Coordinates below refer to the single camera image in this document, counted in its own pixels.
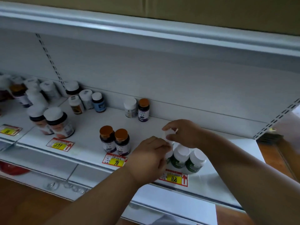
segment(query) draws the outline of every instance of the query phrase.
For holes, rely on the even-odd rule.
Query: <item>person's left arm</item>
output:
[[[166,167],[167,142],[150,137],[140,143],[126,164],[52,217],[45,225],[114,225],[137,190],[158,179]]]

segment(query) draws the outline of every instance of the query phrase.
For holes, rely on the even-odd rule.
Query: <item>red bordered price tag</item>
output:
[[[188,175],[174,170],[166,169],[163,175],[159,178],[159,180],[188,187]]]
[[[9,136],[17,135],[23,128],[12,126],[12,125],[1,125],[0,126],[0,133],[6,134]]]
[[[62,151],[69,151],[73,145],[74,142],[55,138],[55,137],[52,140],[50,140],[48,144],[46,144],[46,146],[48,147],[55,148]]]
[[[127,162],[127,160],[128,160],[127,157],[107,153],[102,163],[112,165],[112,166],[122,167]]]

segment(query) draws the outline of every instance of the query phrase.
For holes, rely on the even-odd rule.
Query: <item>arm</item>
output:
[[[168,143],[157,137],[141,142],[126,164],[52,217],[45,225],[114,225],[137,190],[164,172]]]
[[[300,184],[261,162],[227,139],[188,120],[168,123],[178,129],[167,139],[207,155],[228,189],[256,224],[300,222]]]

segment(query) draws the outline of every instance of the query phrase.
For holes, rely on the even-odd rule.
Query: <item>person's right arm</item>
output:
[[[227,139],[189,120],[171,121],[167,136],[208,157],[223,182],[257,225],[299,225],[300,184],[261,162]]]

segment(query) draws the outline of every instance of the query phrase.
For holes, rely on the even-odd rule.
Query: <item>yellow price sticker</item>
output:
[[[16,132],[14,129],[5,128],[1,130],[1,133],[7,134],[7,135],[13,135]]]
[[[61,144],[61,143],[54,143],[52,145],[53,148],[56,148],[56,149],[59,149],[59,150],[64,150],[66,146],[67,146],[66,144]]]
[[[112,158],[109,162],[110,165],[113,165],[113,166],[119,166],[119,167],[122,167],[123,164],[124,164],[124,161],[121,160],[121,159],[115,159],[115,158]]]
[[[180,176],[175,176],[173,174],[168,174],[167,175],[167,181],[174,182],[176,184],[181,185],[181,177]]]

